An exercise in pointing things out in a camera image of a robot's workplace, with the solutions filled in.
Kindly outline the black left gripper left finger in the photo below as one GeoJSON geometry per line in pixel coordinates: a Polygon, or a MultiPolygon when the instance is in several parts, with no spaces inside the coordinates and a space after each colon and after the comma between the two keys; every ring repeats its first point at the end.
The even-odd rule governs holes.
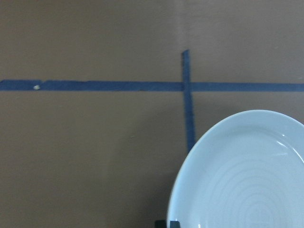
{"type": "Polygon", "coordinates": [[[156,220],[154,222],[155,228],[166,228],[166,220],[156,220]]]}

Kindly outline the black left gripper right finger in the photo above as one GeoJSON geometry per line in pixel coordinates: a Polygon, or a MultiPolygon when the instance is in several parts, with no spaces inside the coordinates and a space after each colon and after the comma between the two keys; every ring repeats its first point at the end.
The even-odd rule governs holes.
{"type": "Polygon", "coordinates": [[[179,221],[170,221],[169,228],[181,228],[179,221]]]}

